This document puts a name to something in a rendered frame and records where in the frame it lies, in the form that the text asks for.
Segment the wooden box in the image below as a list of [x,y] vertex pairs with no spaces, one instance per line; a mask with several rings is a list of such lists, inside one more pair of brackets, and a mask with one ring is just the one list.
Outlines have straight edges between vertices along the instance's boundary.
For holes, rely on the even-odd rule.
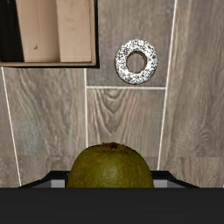
[[0,0],[0,67],[99,66],[98,0]]

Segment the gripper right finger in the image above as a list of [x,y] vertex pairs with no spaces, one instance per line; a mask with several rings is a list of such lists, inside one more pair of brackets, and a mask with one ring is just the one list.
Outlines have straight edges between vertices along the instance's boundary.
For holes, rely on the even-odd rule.
[[152,171],[151,175],[156,188],[196,188],[196,185],[176,179],[169,171]]

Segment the white sprinkled donut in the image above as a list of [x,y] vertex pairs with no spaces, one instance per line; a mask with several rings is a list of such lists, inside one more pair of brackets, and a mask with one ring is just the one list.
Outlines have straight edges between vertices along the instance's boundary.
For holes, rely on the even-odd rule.
[[[143,69],[134,73],[128,69],[128,57],[134,53],[140,53],[145,59]],[[155,47],[138,38],[134,38],[122,44],[115,54],[115,70],[118,76],[130,85],[141,85],[151,79],[158,68],[158,53]]]

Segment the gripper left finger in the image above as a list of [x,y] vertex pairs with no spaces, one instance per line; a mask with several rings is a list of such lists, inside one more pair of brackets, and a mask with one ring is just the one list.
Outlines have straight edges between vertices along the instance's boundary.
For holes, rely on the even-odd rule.
[[22,185],[22,188],[65,188],[69,171],[49,171],[42,179]]

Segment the green kiwi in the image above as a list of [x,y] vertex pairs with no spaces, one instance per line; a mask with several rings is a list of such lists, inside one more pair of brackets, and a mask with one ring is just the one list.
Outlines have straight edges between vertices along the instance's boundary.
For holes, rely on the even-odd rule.
[[86,148],[74,161],[67,188],[153,188],[144,158],[124,144]]

